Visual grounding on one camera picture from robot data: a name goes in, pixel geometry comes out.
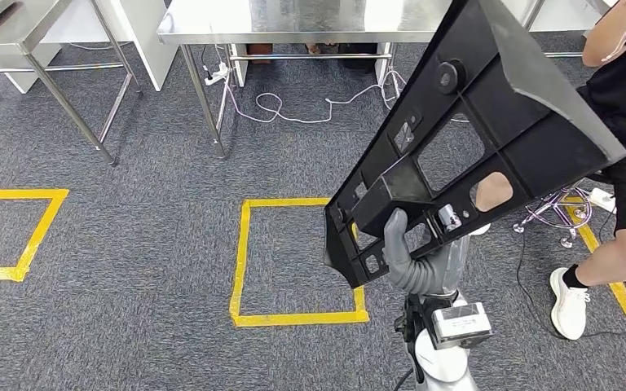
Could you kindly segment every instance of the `cable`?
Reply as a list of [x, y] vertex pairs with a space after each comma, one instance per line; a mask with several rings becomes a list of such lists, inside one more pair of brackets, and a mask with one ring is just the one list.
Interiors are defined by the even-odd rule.
[[601, 225], [601, 228], [598, 229], [598, 232], [596, 234], [596, 237], [598, 238], [598, 241], [601, 242], [601, 233], [603, 232], [603, 228], [606, 227], [606, 224], [608, 224], [608, 221], [611, 219], [611, 216], [613, 216], [613, 214], [618, 210], [618, 207], [614, 207], [613, 208], [613, 212], [608, 213], [608, 216], [606, 217], [606, 220], [603, 222], [603, 224]]
[[[132, 42], [123, 42], [119, 44], [119, 46], [126, 46], [130, 43]], [[73, 47], [77, 47], [78, 49], [84, 49], [86, 51], [108, 51], [109, 49], [114, 48], [114, 46], [89, 47], [89, 46], [78, 45], [77, 43], [69, 43], [69, 45]]]
[[[328, 117], [324, 118], [322, 120], [301, 120], [301, 119], [298, 119], [298, 118], [289, 118], [287, 116], [282, 115], [281, 110], [282, 110], [282, 106], [284, 105], [284, 102], [282, 101], [282, 99], [279, 96], [277, 96], [276, 94], [272, 94], [271, 92], [266, 92], [266, 93], [258, 95], [255, 98], [255, 104], [257, 104], [258, 107], [260, 107], [261, 109], [265, 110], [266, 112], [271, 112], [273, 114], [272, 118], [269, 118], [269, 119], [266, 119], [266, 120], [263, 120], [263, 119], [260, 119], [260, 118], [255, 118], [255, 117], [250, 116], [248, 114], [245, 114], [244, 112], [241, 111], [241, 109], [239, 108], [238, 104], [236, 103], [236, 98], [234, 98], [234, 92], [231, 90], [231, 87], [229, 86], [228, 83], [226, 84], [226, 86], [227, 86], [227, 91], [229, 92], [229, 96], [231, 97], [231, 102], [234, 103], [234, 109], [236, 110], [236, 112], [240, 116], [248, 118], [251, 121], [262, 122], [264, 124], [269, 124], [270, 122], [273, 122], [274, 120], [276, 120], [277, 117], [279, 117], [279, 118], [281, 118], [281, 119], [283, 119], [285, 121], [299, 122], [299, 123], [302, 123], [302, 124], [319, 124], [319, 123], [322, 123], [322, 122], [330, 122], [333, 119], [333, 106], [335, 104], [349, 104], [351, 102], [354, 102], [354, 100], [356, 98], [358, 98], [362, 94], [365, 94], [366, 92], [372, 90], [373, 88], [379, 88], [381, 90], [383, 103], [385, 104], [385, 106], [388, 109], [391, 109], [390, 105], [387, 104], [387, 103], [390, 102], [392, 99], [396, 99], [397, 97], [392, 96], [392, 97], [387, 98], [386, 97], [386, 93], [385, 93], [385, 89], [383, 88], [383, 86], [385, 85], [385, 81], [387, 80], [387, 77], [390, 76], [390, 75], [393, 75], [393, 74], [395, 76], [397, 76], [402, 81], [402, 83], [404, 85], [407, 85], [407, 82], [404, 80], [402, 75], [399, 74], [399, 72], [394, 71], [394, 70], [390, 70], [390, 71], [388, 71], [386, 73], [385, 77], [383, 77], [383, 80], [380, 83], [374, 84], [372, 86], [368, 86], [368, 87], [364, 88], [358, 94], [354, 95], [353, 97], [351, 97], [351, 99], [349, 99], [347, 101], [338, 102], [338, 101], [334, 101], [334, 100], [325, 98], [325, 102], [329, 103], [329, 111], [328, 111]], [[265, 106], [263, 106], [260, 103], [260, 98], [262, 98], [263, 96], [271, 96], [271, 97], [277, 99], [277, 103], [278, 103], [277, 108], [273, 109], [273, 108], [266, 108]]]
[[404, 373], [404, 375], [402, 375], [402, 377], [399, 378], [399, 381], [397, 382], [397, 385], [395, 386], [395, 388], [392, 391], [399, 391], [399, 388], [402, 387], [402, 384], [404, 384], [405, 381], [407, 381], [407, 378], [409, 377], [409, 375], [412, 374], [412, 372], [414, 372], [414, 368], [406, 371]]
[[[534, 318], [536, 323], [538, 323], [541, 328], [543, 328], [548, 334], [550, 334], [554, 338], [557, 338], [559, 340], [568, 340], [567, 338], [562, 336], [557, 330], [555, 330], [555, 327], [553, 327], [553, 330], [550, 330], [548, 327], [544, 325], [544, 322], [541, 321], [541, 319], [539, 318], [539, 315], [533, 310], [533, 308], [536, 307], [536, 305], [534, 304], [534, 299], [531, 297], [531, 294], [524, 288], [524, 285], [522, 285], [522, 280], [519, 278], [519, 271], [522, 269], [522, 264], [524, 261], [524, 249], [526, 248], [526, 241], [525, 241], [526, 233], [527, 233], [526, 230], [522, 233], [522, 251], [520, 252], [520, 255], [519, 255], [519, 263], [517, 265], [517, 272], [515, 274], [517, 277], [517, 285], [522, 290], [522, 292], [524, 292], [524, 294], [527, 296], [527, 300], [529, 301], [527, 303], [527, 309], [529, 310], [529, 313]], [[609, 335], [614, 335], [614, 336], [624, 336], [626, 335], [626, 332], [595, 332], [593, 334], [584, 335], [582, 336], [582, 338], [590, 338], [593, 336], [600, 336], [603, 334], [609, 334]]]
[[[206, 72], [209, 73], [209, 70], [205, 66], [205, 61], [204, 61], [204, 55], [205, 55], [205, 48], [206, 47], [207, 46], [203, 46], [203, 49], [201, 51], [201, 62], [203, 63], [203, 69]], [[214, 50], [217, 53], [217, 56], [219, 57], [219, 61], [221, 63], [222, 62], [222, 56], [219, 54], [219, 49], [224, 50], [224, 48], [222, 48], [220, 46], [217, 46], [217, 45], [214, 45]], [[299, 118], [289, 118], [289, 117], [283, 115], [281, 110], [282, 110], [282, 107], [284, 106], [284, 101], [282, 101], [282, 98], [277, 96], [277, 94], [273, 94], [271, 92], [265, 92], [265, 93], [262, 93], [262, 94], [258, 95], [257, 97], [255, 97], [255, 104], [257, 104], [258, 107], [261, 108], [262, 110], [265, 110], [266, 112], [271, 112], [272, 113], [272, 117], [268, 118], [268, 119], [264, 119], [264, 120], [261, 119], [261, 118], [256, 118], [254, 116], [250, 116], [250, 115], [248, 115], [248, 114], [246, 114], [246, 113], [241, 111], [241, 109], [239, 108], [238, 103], [236, 103], [236, 98], [234, 97], [234, 91], [231, 89], [231, 87], [228, 85], [228, 83], [227, 83], [227, 91], [229, 93], [229, 97], [231, 98], [231, 102], [234, 104], [234, 109], [236, 110], [236, 113], [239, 114], [240, 116], [244, 117], [244, 118], [248, 118], [251, 121], [260, 122], [260, 123], [263, 123], [263, 124], [269, 124], [269, 123], [273, 122], [274, 120], [276, 120], [277, 117], [279, 117], [279, 118], [281, 118], [281, 119], [283, 119], [285, 121], [298, 122], [298, 123], [301, 123], [301, 124], [319, 124], [319, 123], [323, 123], [323, 122], [330, 122], [333, 119], [333, 106], [335, 104], [349, 104], [349, 103], [352, 103], [359, 96], [365, 94], [366, 92], [372, 90], [373, 88], [379, 88], [380, 89], [381, 95], [382, 95], [382, 100], [383, 100], [383, 103], [385, 104], [385, 107], [388, 110], [391, 110], [392, 107], [388, 104], [388, 102], [390, 102], [393, 99], [397, 99], [396, 96], [390, 96], [389, 98], [386, 96], [385, 85], [388, 84], [388, 78], [391, 75], [395, 75], [397, 78], [399, 78], [404, 86], [407, 85], [407, 81], [404, 80], [402, 75], [399, 72], [395, 71], [394, 69], [391, 69], [391, 70], [386, 72], [386, 74], [383, 77], [381, 82], [379, 82], [378, 84], [374, 84], [372, 86], [368, 86], [368, 87], [364, 88], [358, 94], [354, 95], [353, 97], [351, 97], [351, 99], [349, 99], [347, 101], [339, 102], [339, 101], [334, 101], [334, 100], [325, 98], [325, 102], [327, 102], [329, 104], [329, 110], [328, 110], [328, 117], [324, 118], [322, 120], [302, 120], [302, 119], [299, 119]], [[265, 96], [271, 96], [271, 97], [273, 97], [273, 98], [275, 98], [277, 100], [276, 108], [267, 108], [267, 107], [263, 106], [260, 103], [260, 99], [262, 97], [265, 97]], [[455, 120], [455, 119], [452, 119], [451, 121], [469, 123], [469, 120]]]
[[207, 45], [203, 45], [203, 50], [201, 51], [201, 64], [203, 64], [203, 69], [205, 71], [207, 71], [207, 67], [205, 66], [205, 49], [207, 48]]

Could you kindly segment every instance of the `stainless steel table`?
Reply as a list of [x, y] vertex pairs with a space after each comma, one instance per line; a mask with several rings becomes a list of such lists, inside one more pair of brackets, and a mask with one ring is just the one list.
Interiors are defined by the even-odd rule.
[[[71, 1], [72, 0], [20, 0], [0, 15], [0, 55], [22, 55], [31, 66], [31, 68], [0, 68], [0, 73], [35, 72], [46, 88], [54, 95], [56, 100], [59, 101], [60, 105], [68, 113], [73, 122], [75, 122], [82, 134], [95, 146], [110, 165], [116, 165], [117, 160], [109, 154], [103, 143], [107, 138], [108, 131], [111, 128], [130, 83], [133, 82], [137, 86], [139, 93], [140, 85], [128, 64], [128, 60], [109, 29], [102, 15], [102, 11], [99, 9], [97, 0], [90, 0], [90, 2], [95, 9], [95, 14], [104, 32], [107, 34], [113, 49], [116, 51], [121, 61], [120, 63], [43, 67], [33, 56], [35, 47], [37, 47], [54, 22], [64, 13]], [[98, 137], [80, 117], [80, 114], [78, 114], [73, 105], [68, 101], [64, 92], [51, 78], [49, 72], [121, 67], [126, 70], [126, 78], [121, 85], [116, 101]]]
[[[504, 0], [531, 27], [544, 0]], [[227, 55], [233, 61], [253, 59], [388, 59], [392, 69], [395, 44], [430, 42], [451, 0], [173, 0], [157, 34], [166, 44], [179, 44], [201, 101], [219, 157], [225, 157], [220, 127], [227, 82], [215, 125], [198, 74], [191, 44], [374, 42], [390, 43], [380, 55]], [[395, 89], [399, 94], [396, 79]]]

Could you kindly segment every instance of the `shoelace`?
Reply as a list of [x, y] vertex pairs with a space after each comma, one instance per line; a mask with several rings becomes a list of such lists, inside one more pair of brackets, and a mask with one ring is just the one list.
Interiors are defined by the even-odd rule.
[[592, 299], [589, 297], [587, 292], [573, 292], [573, 295], [577, 296], [578, 299], [583, 300], [586, 303], [589, 303]]

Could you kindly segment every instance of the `black plastic panel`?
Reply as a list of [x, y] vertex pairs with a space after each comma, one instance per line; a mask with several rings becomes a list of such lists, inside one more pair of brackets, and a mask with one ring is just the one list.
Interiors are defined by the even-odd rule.
[[[458, 112], [484, 154], [431, 190], [418, 156]], [[398, 146], [395, 138], [407, 127], [413, 139]], [[388, 271], [382, 230], [395, 208], [407, 212], [408, 230], [425, 223], [430, 231], [430, 241], [412, 253], [416, 259], [625, 154], [500, 0], [455, 0], [399, 101], [325, 208], [327, 263], [352, 287], [363, 285]], [[507, 177], [514, 194], [481, 213], [470, 190], [494, 172]], [[368, 190], [359, 198], [361, 182]], [[439, 219], [447, 204], [461, 220], [456, 229]], [[379, 239], [359, 250], [354, 224]], [[372, 273], [365, 264], [371, 256], [379, 265]]]

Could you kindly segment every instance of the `yellow tape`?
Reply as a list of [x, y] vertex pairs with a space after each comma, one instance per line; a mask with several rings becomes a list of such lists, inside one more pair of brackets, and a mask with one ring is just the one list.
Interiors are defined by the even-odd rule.
[[229, 300], [229, 314], [237, 327], [294, 326], [303, 324], [357, 323], [369, 320], [364, 298], [364, 287], [354, 289], [355, 310], [347, 312], [323, 312], [307, 314], [267, 314], [241, 315], [241, 295], [244, 291], [246, 258], [248, 256], [248, 238], [251, 208], [282, 206], [321, 206], [329, 198], [288, 198], [267, 200], [245, 200], [241, 205], [239, 243], [236, 250], [236, 270], [234, 289]]
[[[572, 219], [573, 222], [577, 223], [581, 221], [577, 216], [575, 216], [575, 207], [568, 206], [566, 207], [566, 209], [567, 209], [567, 214], [570, 215], [570, 218]], [[580, 233], [580, 236], [582, 237], [582, 240], [584, 241], [584, 243], [587, 245], [587, 248], [589, 249], [589, 251], [593, 253], [598, 248], [599, 243], [598, 243], [598, 240], [596, 239], [596, 236], [592, 232], [591, 228], [589, 228], [589, 226], [585, 224], [581, 226], [577, 231]], [[613, 296], [615, 296], [615, 299], [618, 301], [618, 304], [620, 304], [620, 308], [623, 309], [623, 312], [625, 313], [625, 316], [626, 316], [625, 284], [624, 283], [610, 283], [609, 287], [611, 287], [611, 292], [613, 292]]]
[[51, 200], [15, 267], [0, 267], [0, 279], [16, 282], [24, 280], [39, 245], [67, 195], [68, 189], [0, 189], [0, 200]]

